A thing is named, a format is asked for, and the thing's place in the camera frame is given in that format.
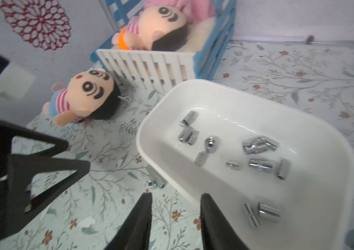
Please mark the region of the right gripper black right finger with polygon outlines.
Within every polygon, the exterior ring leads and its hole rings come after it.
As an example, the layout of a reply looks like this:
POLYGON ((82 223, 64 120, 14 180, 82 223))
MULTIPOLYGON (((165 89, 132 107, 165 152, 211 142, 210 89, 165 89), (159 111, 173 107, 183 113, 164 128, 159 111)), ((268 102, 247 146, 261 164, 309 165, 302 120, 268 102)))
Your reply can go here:
POLYGON ((205 250, 248 250, 210 194, 200 199, 202 244, 205 250))

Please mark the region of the white plastic storage box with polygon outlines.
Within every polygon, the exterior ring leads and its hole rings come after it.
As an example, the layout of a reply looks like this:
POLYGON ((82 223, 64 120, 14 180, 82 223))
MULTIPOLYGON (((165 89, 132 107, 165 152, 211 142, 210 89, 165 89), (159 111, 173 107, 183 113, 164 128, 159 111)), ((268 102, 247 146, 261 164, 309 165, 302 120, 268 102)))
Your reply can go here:
POLYGON ((137 149, 195 204, 208 193, 251 250, 340 250, 354 152, 327 122, 206 80, 175 86, 137 149))

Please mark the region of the small chrome socket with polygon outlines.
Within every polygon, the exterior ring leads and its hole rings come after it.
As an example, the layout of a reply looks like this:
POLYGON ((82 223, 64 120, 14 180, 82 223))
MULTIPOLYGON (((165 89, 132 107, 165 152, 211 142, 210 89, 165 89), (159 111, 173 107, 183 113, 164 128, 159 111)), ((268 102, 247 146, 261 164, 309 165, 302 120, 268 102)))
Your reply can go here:
POLYGON ((219 139, 215 136, 210 136, 205 139, 204 146, 205 151, 208 154, 213 154, 217 151, 217 147, 219 145, 219 139))

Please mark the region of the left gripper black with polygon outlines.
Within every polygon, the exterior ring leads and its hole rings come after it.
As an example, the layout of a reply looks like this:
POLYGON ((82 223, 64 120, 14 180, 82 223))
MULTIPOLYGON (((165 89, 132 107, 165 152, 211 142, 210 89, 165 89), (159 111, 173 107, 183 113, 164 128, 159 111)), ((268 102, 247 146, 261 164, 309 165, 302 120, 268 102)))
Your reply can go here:
POLYGON ((0 241, 27 226, 54 200, 85 177, 86 160, 55 156, 67 141, 0 120, 0 241), (12 139, 22 137, 54 146, 28 155, 10 155, 12 139))

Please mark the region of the large chrome socket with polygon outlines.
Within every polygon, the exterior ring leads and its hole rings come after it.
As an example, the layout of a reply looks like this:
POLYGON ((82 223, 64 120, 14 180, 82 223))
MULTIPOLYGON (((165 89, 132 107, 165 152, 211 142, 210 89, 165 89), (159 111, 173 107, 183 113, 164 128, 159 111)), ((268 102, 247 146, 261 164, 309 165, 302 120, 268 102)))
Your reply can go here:
POLYGON ((254 137, 242 143, 242 148, 245 154, 260 154, 268 151, 268 145, 265 139, 260 136, 254 137))

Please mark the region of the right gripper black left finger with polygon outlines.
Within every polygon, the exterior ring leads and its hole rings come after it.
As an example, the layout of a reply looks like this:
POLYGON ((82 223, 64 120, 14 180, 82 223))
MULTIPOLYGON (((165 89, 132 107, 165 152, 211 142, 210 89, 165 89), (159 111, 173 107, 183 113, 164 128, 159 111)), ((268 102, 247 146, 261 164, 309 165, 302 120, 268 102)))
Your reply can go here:
POLYGON ((153 195, 141 195, 105 250, 148 250, 152 227, 153 195))

